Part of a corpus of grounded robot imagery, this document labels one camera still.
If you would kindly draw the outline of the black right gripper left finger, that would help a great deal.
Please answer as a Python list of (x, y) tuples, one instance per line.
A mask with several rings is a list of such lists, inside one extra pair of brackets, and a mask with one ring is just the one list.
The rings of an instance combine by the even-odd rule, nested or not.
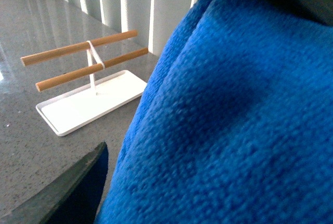
[(105, 142), (47, 187), (1, 217), (1, 223), (93, 223), (108, 172)]

